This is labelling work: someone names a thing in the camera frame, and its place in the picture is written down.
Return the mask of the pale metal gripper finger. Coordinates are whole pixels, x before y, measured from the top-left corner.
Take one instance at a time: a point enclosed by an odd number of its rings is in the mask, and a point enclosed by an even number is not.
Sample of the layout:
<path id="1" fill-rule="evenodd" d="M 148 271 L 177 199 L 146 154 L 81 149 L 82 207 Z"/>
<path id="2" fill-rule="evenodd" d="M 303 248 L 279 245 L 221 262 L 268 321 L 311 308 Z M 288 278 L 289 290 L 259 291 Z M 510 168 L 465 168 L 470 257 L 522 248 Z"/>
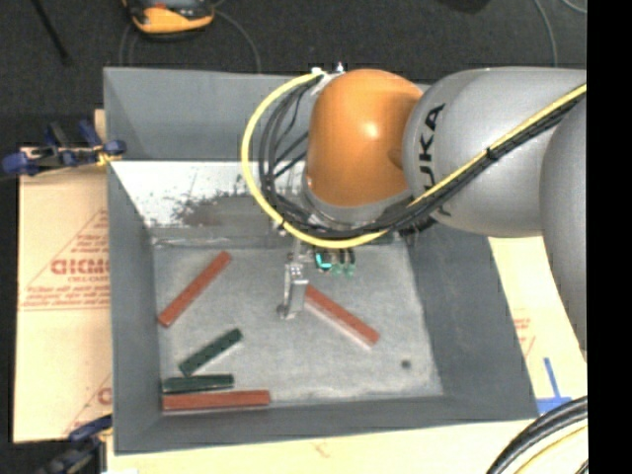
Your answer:
<path id="1" fill-rule="evenodd" d="M 284 265 L 282 302 L 277 306 L 278 316 L 287 316 L 290 309 L 290 293 L 292 285 L 292 264 Z"/>
<path id="2" fill-rule="evenodd" d="M 304 308 L 309 278 L 302 264 L 291 264 L 289 269 L 289 317 L 294 318 Z"/>

